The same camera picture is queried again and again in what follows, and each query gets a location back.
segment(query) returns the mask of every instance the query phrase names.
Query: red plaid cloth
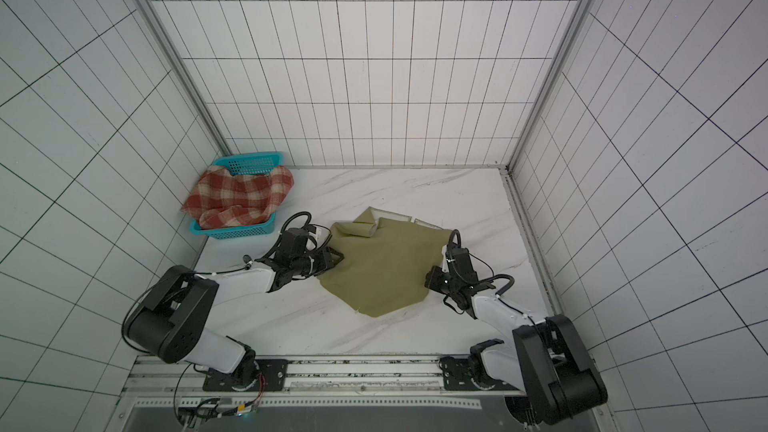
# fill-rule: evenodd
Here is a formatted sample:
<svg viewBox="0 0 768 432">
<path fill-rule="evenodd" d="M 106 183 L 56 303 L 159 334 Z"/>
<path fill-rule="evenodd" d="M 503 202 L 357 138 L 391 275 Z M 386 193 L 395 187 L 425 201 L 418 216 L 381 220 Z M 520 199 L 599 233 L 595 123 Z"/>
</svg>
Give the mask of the red plaid cloth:
<svg viewBox="0 0 768 432">
<path fill-rule="evenodd" d="M 269 220 L 293 187 L 283 166 L 265 176 L 233 176 L 224 166 L 203 173 L 181 210 L 201 228 L 253 226 Z"/>
</svg>

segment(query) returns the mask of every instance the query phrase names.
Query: laundry basket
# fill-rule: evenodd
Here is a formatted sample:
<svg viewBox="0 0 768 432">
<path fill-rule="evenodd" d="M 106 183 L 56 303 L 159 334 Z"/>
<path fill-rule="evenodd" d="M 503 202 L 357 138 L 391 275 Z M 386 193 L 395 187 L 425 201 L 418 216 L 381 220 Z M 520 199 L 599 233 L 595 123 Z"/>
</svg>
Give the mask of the laundry basket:
<svg viewBox="0 0 768 432">
<path fill-rule="evenodd" d="M 240 154 L 239 156 L 229 156 L 218 158 L 215 166 L 225 166 L 230 170 L 233 176 L 243 174 L 257 175 L 268 174 L 273 168 L 283 162 L 283 154 L 280 152 L 256 152 L 253 154 Z M 208 235 L 213 238 L 233 238 L 246 237 L 248 235 L 266 235 L 271 234 L 275 229 L 275 215 L 270 216 L 270 220 L 264 224 L 255 224 L 254 226 L 225 227 L 225 228 L 200 228 L 197 220 L 192 220 L 190 232 L 196 235 Z"/>
</svg>

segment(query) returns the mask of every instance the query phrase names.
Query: green cloth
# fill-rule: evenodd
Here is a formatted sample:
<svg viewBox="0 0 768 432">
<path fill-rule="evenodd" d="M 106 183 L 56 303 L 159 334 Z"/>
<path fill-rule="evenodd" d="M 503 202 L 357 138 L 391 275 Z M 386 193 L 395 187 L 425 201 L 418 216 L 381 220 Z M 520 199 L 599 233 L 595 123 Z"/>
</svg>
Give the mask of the green cloth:
<svg viewBox="0 0 768 432">
<path fill-rule="evenodd" d="M 368 208 L 354 222 L 333 224 L 330 246 L 344 260 L 319 276 L 321 285 L 371 317 L 424 300 L 426 275 L 442 263 L 451 231 L 405 222 L 409 219 Z"/>
</svg>

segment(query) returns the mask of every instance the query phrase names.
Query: black mounting plate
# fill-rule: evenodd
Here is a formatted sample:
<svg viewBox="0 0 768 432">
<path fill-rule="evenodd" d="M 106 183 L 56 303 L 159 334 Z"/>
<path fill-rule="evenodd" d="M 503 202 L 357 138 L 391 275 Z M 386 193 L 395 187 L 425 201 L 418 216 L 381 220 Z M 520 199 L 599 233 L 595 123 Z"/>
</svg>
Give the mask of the black mounting plate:
<svg viewBox="0 0 768 432">
<path fill-rule="evenodd" d="M 465 358 L 447 356 L 440 358 L 439 364 L 446 390 L 519 390 L 493 378 L 489 378 L 489 383 L 478 384 L 472 378 L 472 370 Z"/>
<path fill-rule="evenodd" d="M 258 370 L 266 380 L 264 391 L 276 392 L 282 390 L 286 380 L 288 360 L 257 359 L 255 362 L 259 365 Z M 236 390 L 233 386 L 234 381 L 231 376 L 222 374 L 218 370 L 208 369 L 207 377 L 203 383 L 203 390 L 206 392 L 252 392 L 254 390 L 258 391 L 259 381 L 255 380 L 253 385 L 244 390 Z"/>
</svg>

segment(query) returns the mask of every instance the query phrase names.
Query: plaid shirt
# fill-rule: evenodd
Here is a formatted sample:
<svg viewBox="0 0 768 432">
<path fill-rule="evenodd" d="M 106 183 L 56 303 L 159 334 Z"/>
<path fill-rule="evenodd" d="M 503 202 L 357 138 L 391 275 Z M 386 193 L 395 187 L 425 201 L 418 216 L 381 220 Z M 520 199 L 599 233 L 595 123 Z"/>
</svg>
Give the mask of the plaid shirt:
<svg viewBox="0 0 768 432">
<path fill-rule="evenodd" d="M 293 175 L 283 166 L 263 176 L 233 176 L 224 166 L 211 166 L 181 210 L 201 228 L 253 226 L 269 220 L 291 187 Z"/>
</svg>

